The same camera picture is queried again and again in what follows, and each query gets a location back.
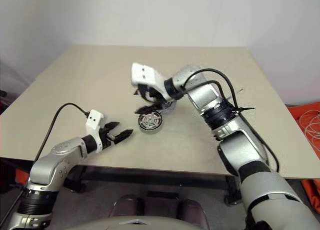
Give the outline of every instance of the table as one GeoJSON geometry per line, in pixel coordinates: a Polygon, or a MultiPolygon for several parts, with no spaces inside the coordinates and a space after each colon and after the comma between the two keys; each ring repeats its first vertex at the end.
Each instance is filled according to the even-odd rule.
{"type": "MultiPolygon", "coordinates": [[[[228,174],[217,153],[218,143],[187,97],[163,116],[162,130],[142,133],[134,114],[146,102],[134,95],[131,66],[152,66],[168,78],[186,64],[223,71],[233,83],[239,105],[255,107],[243,114],[270,145],[285,178],[320,178],[320,161],[285,105],[246,48],[167,48],[75,45],[53,62],[1,116],[1,157],[34,159],[59,106],[79,104],[121,123],[114,133],[133,129],[126,141],[93,154],[82,164],[150,170],[228,174]]],[[[218,79],[226,96],[227,85],[218,79]]],[[[58,117],[43,150],[85,136],[86,119],[73,107],[58,117]]],[[[269,155],[271,166],[274,160],[269,155]]]]}

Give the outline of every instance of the white wall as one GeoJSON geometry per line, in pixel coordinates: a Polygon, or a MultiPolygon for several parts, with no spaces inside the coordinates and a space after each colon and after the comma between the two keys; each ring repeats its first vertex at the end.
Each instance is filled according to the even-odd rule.
{"type": "Polygon", "coordinates": [[[25,79],[1,88],[72,43],[248,46],[284,102],[319,101],[319,32],[320,0],[0,0],[0,60],[25,79]]]}

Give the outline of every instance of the black wire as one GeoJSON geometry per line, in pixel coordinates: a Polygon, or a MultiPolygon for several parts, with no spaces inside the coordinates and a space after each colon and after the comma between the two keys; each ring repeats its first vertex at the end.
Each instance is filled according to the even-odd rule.
{"type": "MultiPolygon", "coordinates": [[[[234,109],[237,111],[238,115],[240,116],[240,118],[248,125],[248,127],[250,128],[250,130],[253,132],[253,134],[256,136],[256,138],[266,147],[266,149],[270,152],[270,154],[272,155],[272,157],[274,158],[274,161],[276,163],[276,171],[279,172],[280,170],[280,163],[279,163],[279,160],[276,156],[276,154],[271,150],[271,148],[269,147],[269,145],[263,140],[263,138],[258,134],[258,132],[250,125],[250,123],[247,121],[247,119],[243,116],[243,114],[241,113],[242,110],[244,110],[245,108],[239,108],[238,107],[238,102],[237,102],[237,98],[236,98],[236,93],[235,93],[235,90],[234,90],[234,87],[231,83],[231,81],[229,80],[229,78],[224,74],[222,73],[221,71],[219,70],[216,70],[216,69],[212,69],[212,68],[205,68],[205,69],[201,69],[201,70],[198,70],[194,73],[192,73],[187,79],[186,81],[184,82],[183,84],[183,87],[185,88],[186,87],[186,84],[187,82],[191,79],[191,77],[193,77],[194,75],[196,74],[199,74],[201,72],[214,72],[214,73],[217,73],[218,75],[222,76],[224,78],[224,80],[226,81],[226,83],[228,84],[229,88],[230,88],[230,91],[231,91],[231,95],[232,95],[232,100],[233,100],[233,103],[234,103],[234,109]]],[[[214,84],[216,84],[219,88],[219,91],[222,95],[222,97],[226,100],[226,98],[224,97],[223,95],[223,90],[221,88],[221,85],[216,82],[212,82],[214,84]]],[[[207,84],[211,84],[211,81],[207,81],[207,82],[203,82],[201,84],[198,84],[188,90],[186,90],[185,92],[187,93],[188,91],[191,91],[191,90],[194,90],[198,87],[201,87],[201,86],[204,86],[204,85],[207,85],[207,84]]]]}
{"type": "MultiPolygon", "coordinates": [[[[34,163],[39,159],[39,157],[40,157],[40,155],[41,155],[41,153],[42,153],[42,150],[44,149],[45,144],[46,144],[46,142],[47,142],[47,140],[48,140],[48,138],[49,138],[49,136],[50,136],[50,133],[51,133],[53,127],[54,127],[54,124],[55,124],[55,122],[56,122],[56,119],[57,119],[60,111],[61,111],[65,106],[68,106],[68,105],[72,105],[72,106],[78,108],[82,113],[85,114],[86,117],[89,116],[89,112],[84,111],[80,106],[76,105],[75,103],[65,103],[65,104],[63,104],[62,106],[60,106],[60,108],[56,111],[56,113],[55,113],[55,115],[54,115],[54,117],[53,117],[53,119],[52,119],[52,122],[51,122],[51,124],[50,124],[50,127],[49,127],[49,129],[48,129],[48,131],[47,131],[47,133],[46,133],[46,135],[45,135],[45,137],[44,137],[44,140],[43,140],[43,142],[42,142],[42,144],[41,144],[41,146],[40,146],[40,148],[39,148],[39,151],[38,151],[38,153],[36,154],[35,159],[34,159],[34,161],[33,161],[32,164],[34,164],[34,163]]],[[[4,215],[3,219],[1,220],[1,222],[0,222],[0,228],[2,227],[2,225],[4,224],[4,222],[6,221],[6,219],[7,219],[8,216],[10,215],[10,213],[12,212],[13,208],[15,207],[15,205],[17,204],[17,202],[19,201],[20,197],[22,196],[23,191],[24,191],[24,189],[25,189],[25,187],[26,187],[26,185],[27,185],[27,183],[28,183],[28,180],[26,181],[26,183],[24,184],[24,187],[20,190],[19,195],[18,195],[18,196],[16,197],[16,199],[13,201],[13,203],[12,203],[11,206],[10,206],[10,208],[8,209],[8,211],[7,211],[6,214],[4,215]]]]}

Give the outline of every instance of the round metal object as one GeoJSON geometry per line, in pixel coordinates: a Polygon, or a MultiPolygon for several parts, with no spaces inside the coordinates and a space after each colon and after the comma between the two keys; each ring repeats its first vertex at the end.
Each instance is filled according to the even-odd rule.
{"type": "Polygon", "coordinates": [[[157,111],[141,114],[138,119],[138,124],[144,133],[155,134],[162,128],[162,116],[157,111]]]}

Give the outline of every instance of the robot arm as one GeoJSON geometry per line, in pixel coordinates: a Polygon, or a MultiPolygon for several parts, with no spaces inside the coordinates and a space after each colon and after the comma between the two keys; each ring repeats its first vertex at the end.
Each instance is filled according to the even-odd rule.
{"type": "Polygon", "coordinates": [[[247,211],[247,229],[319,229],[319,223],[287,181],[268,166],[262,142],[240,110],[233,107],[197,68],[186,66],[166,79],[153,68],[134,63],[132,84],[156,90],[155,99],[175,101],[186,92],[192,104],[220,141],[218,153],[226,169],[238,176],[247,211]]]}
{"type": "Polygon", "coordinates": [[[70,170],[89,153],[99,153],[112,142],[118,144],[133,132],[125,130],[113,136],[110,131],[119,123],[106,124],[106,120],[104,114],[91,110],[85,125],[87,136],[56,145],[48,155],[34,163],[9,229],[44,229],[49,226],[57,195],[70,170]]]}

